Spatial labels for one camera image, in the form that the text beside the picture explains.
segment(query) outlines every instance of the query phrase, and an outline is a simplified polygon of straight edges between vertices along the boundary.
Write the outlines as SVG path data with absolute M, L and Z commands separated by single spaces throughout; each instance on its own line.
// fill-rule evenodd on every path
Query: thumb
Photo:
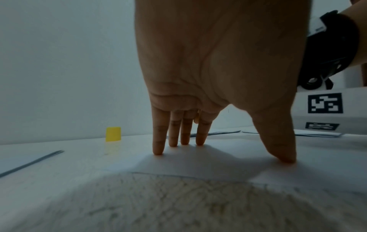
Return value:
M 296 162 L 291 104 L 274 104 L 250 115 L 268 152 L 283 162 Z

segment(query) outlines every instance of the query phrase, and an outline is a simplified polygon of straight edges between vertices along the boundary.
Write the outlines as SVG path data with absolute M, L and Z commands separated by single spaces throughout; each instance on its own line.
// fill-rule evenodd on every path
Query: forearm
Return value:
M 350 66 L 367 63 L 367 0 L 361 0 L 342 12 L 350 17 L 359 29 L 359 46 Z

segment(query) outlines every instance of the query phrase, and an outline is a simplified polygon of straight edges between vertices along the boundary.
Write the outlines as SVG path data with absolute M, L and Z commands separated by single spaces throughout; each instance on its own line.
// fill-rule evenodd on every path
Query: dark strip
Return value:
M 12 170 L 9 170 L 9 171 L 6 171 L 6 172 L 3 172 L 3 173 L 0 173 L 0 178 L 2 178 L 2 177 L 4 177 L 4 176 L 7 176 L 7 175 L 9 175 L 9 174 L 12 174 L 12 173 L 14 173 L 14 172 L 17 172 L 17 171 L 19 171 L 19 170 L 21 170 L 21 169 L 23 169 L 23 168 L 26 168 L 26 167 L 28 167 L 28 166 L 31 166 L 31 165 L 33 165 L 33 164 L 36 164 L 36 163 L 39 163 L 39 162 L 41 162 L 41 161 L 43 161 L 43 160 L 45 160 L 45 159 L 48 159 L 48 158 L 50 158 L 50 157 L 52 157 L 52 156 L 55 156 L 55 155 L 58 155 L 58 154 L 61 154 L 61 153 L 63 153 L 64 151 L 55 151 L 55 152 L 53 152 L 53 153 L 51 153 L 51 154 L 48 154 L 48 155 L 46 155 L 46 156 L 43 156 L 43 157 L 41 157 L 41 158 L 38 158 L 38 159 L 36 159 L 36 160 L 34 160 L 34 161 L 32 161 L 32 162 L 29 162 L 29 163 L 27 163 L 27 164 L 24 164 L 24 165 L 22 165 L 22 166 L 19 166 L 19 167 L 16 167 L 16 168 L 14 168 L 14 169 L 12 169 Z

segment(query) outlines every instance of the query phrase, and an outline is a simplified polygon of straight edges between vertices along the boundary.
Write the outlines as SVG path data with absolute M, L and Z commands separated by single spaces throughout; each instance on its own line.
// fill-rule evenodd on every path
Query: wrist-mounted device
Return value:
M 353 61 L 359 44 L 359 30 L 346 15 L 331 11 L 310 22 L 298 86 L 312 90 L 333 87 L 329 77 L 343 71 Z

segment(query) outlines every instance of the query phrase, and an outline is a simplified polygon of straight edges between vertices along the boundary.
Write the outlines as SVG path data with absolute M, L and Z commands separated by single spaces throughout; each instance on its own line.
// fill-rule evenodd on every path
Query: palm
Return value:
M 196 142 L 202 145 L 211 122 L 228 104 L 234 104 L 253 117 L 270 153 L 294 161 L 290 108 L 307 13 L 290 15 L 303 20 L 304 28 L 284 31 L 277 28 L 283 21 L 261 17 L 268 14 L 261 5 L 223 0 L 209 6 L 204 2 L 175 5 L 180 14 L 136 3 L 136 40 L 152 104 L 154 153 L 163 152 L 168 128 L 170 146 L 177 145 L 180 128 L 181 143 L 187 144 L 198 109 Z

